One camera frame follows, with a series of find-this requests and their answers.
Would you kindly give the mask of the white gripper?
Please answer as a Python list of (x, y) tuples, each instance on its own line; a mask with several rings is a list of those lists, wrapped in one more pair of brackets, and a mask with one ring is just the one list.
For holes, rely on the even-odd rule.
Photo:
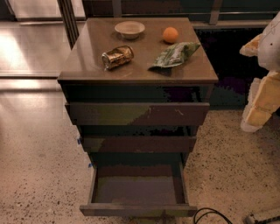
[[(239, 53), (247, 57), (256, 56), (261, 36), (258, 34), (252, 38)], [(248, 104), (242, 113), (241, 129), (245, 132), (258, 131), (279, 108), (280, 73), (269, 72), (262, 79), (254, 78), (248, 93)]]

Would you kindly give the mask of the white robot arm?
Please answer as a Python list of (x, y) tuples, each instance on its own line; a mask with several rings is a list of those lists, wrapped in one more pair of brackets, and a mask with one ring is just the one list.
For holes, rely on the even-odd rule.
[(240, 54), (256, 56), (258, 65), (269, 71), (262, 79), (253, 79), (242, 113), (241, 129), (256, 132), (280, 108), (280, 12), (261, 34), (240, 49)]

